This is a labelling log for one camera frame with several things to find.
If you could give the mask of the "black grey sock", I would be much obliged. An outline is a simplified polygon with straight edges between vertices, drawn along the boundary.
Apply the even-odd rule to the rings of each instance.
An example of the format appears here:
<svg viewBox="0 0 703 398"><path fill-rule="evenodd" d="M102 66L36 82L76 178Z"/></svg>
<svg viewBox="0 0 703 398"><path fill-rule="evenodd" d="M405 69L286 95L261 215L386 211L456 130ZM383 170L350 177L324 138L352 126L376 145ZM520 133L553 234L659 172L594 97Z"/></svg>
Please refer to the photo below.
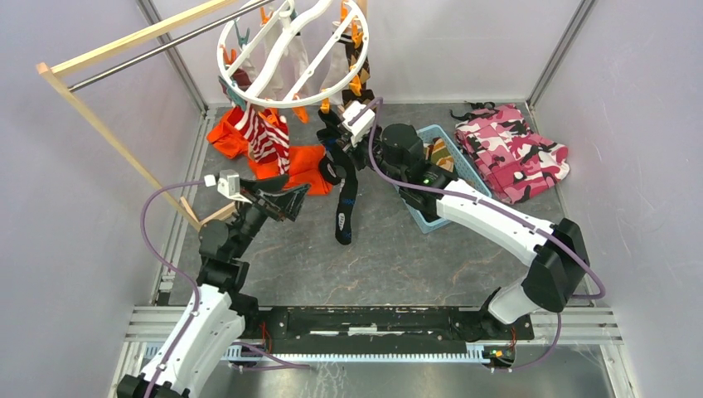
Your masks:
<svg viewBox="0 0 703 398"><path fill-rule="evenodd" d="M341 245L350 245L352 212L358 191L356 168L351 158L340 148L329 147L318 164L318 171L326 182L340 187L334 216L335 238Z"/></svg>
<svg viewBox="0 0 703 398"><path fill-rule="evenodd" d="M318 117L324 124L324 127L316 133L319 143L325 149L331 149L335 146L341 148L345 144L345 141L340 116L333 110L324 112L320 109L318 111Z"/></svg>

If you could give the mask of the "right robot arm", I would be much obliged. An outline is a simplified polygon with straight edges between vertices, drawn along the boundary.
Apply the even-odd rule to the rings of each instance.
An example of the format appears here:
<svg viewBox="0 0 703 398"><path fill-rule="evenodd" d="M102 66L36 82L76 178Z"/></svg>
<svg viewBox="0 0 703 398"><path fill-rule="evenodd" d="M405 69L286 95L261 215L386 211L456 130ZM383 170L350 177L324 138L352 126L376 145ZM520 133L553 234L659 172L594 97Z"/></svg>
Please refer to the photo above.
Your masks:
<svg viewBox="0 0 703 398"><path fill-rule="evenodd" d="M580 227L535 218L470 186L455 172L429 161L413 126L379 127L337 124L341 150L356 167L377 166L397 186L403 201L431 218L459 224L507 250L528 271L500 288L480 313L478 325L489 338L500 338L519 317L543 309L562 312L576 297L589 260Z"/></svg>

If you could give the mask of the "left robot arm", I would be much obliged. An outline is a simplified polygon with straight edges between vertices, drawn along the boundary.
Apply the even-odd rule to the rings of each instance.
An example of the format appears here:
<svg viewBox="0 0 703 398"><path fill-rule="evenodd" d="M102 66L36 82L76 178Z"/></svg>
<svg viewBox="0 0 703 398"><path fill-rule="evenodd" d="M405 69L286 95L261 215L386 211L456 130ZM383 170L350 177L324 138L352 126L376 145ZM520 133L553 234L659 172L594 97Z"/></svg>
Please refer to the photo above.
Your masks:
<svg viewBox="0 0 703 398"><path fill-rule="evenodd" d="M267 220L295 221L310 190L289 185L288 175L246 179L233 170L186 182L215 188L240 204L233 221L213 220L199 230L201 268L196 278L161 255L163 266L183 277L192 294L174 329L135 376L125 375L118 397L198 397L225 351L260 327L257 298L241 292L250 265L241 258Z"/></svg>

